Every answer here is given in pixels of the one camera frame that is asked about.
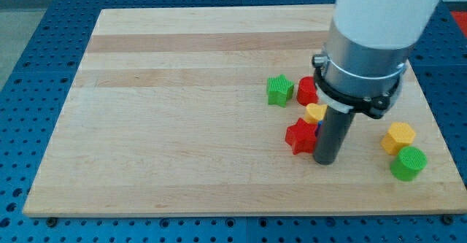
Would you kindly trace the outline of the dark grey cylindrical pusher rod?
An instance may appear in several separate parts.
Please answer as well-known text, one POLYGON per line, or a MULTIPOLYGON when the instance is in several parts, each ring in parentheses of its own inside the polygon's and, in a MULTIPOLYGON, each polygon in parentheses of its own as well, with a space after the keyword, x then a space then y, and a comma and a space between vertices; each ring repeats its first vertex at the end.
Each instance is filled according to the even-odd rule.
POLYGON ((336 160, 354 117, 353 112, 342 113, 332 107, 327 108, 313 152, 318 164, 330 165, 336 160))

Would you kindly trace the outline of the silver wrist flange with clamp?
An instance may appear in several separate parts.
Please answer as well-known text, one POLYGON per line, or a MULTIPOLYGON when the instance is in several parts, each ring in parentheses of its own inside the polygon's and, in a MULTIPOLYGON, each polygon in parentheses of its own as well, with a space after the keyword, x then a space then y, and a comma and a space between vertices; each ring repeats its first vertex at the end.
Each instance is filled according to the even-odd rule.
POLYGON ((319 98, 340 113, 380 119, 397 102, 413 47, 367 47, 349 39, 332 21, 322 52, 312 56, 319 98))

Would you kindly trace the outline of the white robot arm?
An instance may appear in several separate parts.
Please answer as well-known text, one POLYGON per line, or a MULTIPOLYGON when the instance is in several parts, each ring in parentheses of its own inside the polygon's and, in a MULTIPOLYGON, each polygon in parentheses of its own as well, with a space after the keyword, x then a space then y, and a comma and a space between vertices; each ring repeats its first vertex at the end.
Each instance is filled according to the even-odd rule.
POLYGON ((336 160, 355 114, 380 119, 397 102, 406 62, 439 0, 336 0, 314 84, 328 108, 314 160, 336 160))

